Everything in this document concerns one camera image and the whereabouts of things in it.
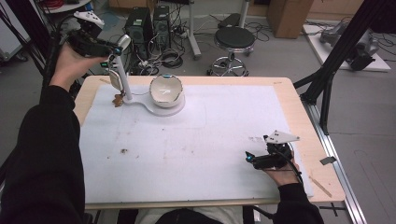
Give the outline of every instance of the stool leg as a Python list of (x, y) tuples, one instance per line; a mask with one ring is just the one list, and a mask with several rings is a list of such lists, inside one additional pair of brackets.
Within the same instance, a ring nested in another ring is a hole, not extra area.
[(236, 77), (246, 77), (248, 75), (245, 64), (241, 60), (236, 59), (235, 54), (232, 51), (229, 51), (228, 57), (220, 57), (216, 59), (212, 63), (211, 69), (206, 73), (209, 76), (215, 74), (218, 77), (223, 77), (227, 74), (232, 74)]

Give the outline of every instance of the black sleeve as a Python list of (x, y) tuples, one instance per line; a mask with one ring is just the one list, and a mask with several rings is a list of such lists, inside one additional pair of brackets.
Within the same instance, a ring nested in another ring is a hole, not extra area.
[(280, 203), (274, 217), (275, 224), (322, 224), (323, 219), (316, 206), (308, 201), (301, 184), (279, 187)]
[(0, 223), (82, 223), (79, 123), (69, 93), (47, 87), (25, 115), (7, 161)]

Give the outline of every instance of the metal stand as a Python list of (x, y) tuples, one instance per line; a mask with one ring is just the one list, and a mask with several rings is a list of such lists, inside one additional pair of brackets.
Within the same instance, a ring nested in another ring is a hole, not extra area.
[(338, 158), (337, 151), (335, 150), (334, 145), (332, 144), (332, 139), (329, 135), (327, 135), (323, 130), (319, 127), (319, 112), (318, 108), (315, 105), (308, 105), (303, 103), (303, 106), (308, 114), (309, 118), (311, 118), (312, 123), (314, 124), (315, 131), (318, 134), (321, 144), (323, 145), (324, 150), (326, 151), (327, 156), (335, 157), (337, 162), (332, 164), (334, 171), (337, 173), (338, 179), (340, 180), (341, 186), (343, 186), (344, 192), (346, 194), (346, 199), (344, 200), (346, 210), (349, 213), (352, 223), (354, 224), (366, 224), (366, 218), (364, 217), (363, 212), (361, 211), (361, 206), (359, 205), (358, 199), (353, 192), (352, 186), (350, 185), (347, 174), (344, 171), (344, 167), (341, 164), (341, 161)]
[[(245, 26), (245, 19), (248, 13), (249, 2), (250, 0), (244, 0), (244, 3), (242, 5), (241, 19), (239, 20), (239, 27), (241, 28), (244, 28)], [(189, 10), (190, 10), (190, 29), (187, 31), (187, 35), (190, 40), (192, 52), (194, 53), (194, 60), (198, 60), (199, 58), (201, 58), (202, 54), (194, 36), (194, 0), (190, 0)]]
[(319, 124), (325, 134), (329, 134), (327, 123), (332, 93), (332, 79), (349, 52), (355, 48), (364, 32), (383, 12), (388, 1), (365, 0), (319, 70), (293, 84), (297, 89), (312, 82), (308, 90), (301, 95), (301, 100), (309, 105), (315, 105), (318, 97), (323, 92)]

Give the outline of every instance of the stool base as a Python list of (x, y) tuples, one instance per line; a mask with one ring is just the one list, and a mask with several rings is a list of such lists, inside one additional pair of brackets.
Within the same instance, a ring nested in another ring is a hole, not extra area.
[(227, 74), (235, 77), (247, 77), (248, 70), (241, 60), (229, 56), (216, 59), (210, 69), (206, 71), (206, 74), (208, 76), (215, 74), (218, 77), (224, 77)]

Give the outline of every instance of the black pole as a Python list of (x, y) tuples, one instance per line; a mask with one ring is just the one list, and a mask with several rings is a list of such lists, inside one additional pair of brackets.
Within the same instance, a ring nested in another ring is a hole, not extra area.
[(31, 2), (29, 0), (6, 0), (6, 2), (41, 55), (47, 59), (50, 33), (35, 12)]
[(391, 0), (365, 0), (319, 70), (311, 76), (303, 78), (293, 84), (295, 88), (300, 88), (311, 82), (308, 90), (301, 95), (301, 100), (306, 101), (310, 105), (314, 105), (320, 94), (325, 91), (323, 94), (322, 108), (320, 110), (320, 127), (326, 134), (329, 134), (327, 123), (332, 80), (335, 73), (347, 58), (348, 54), (355, 48), (371, 23), (384, 11), (389, 1)]

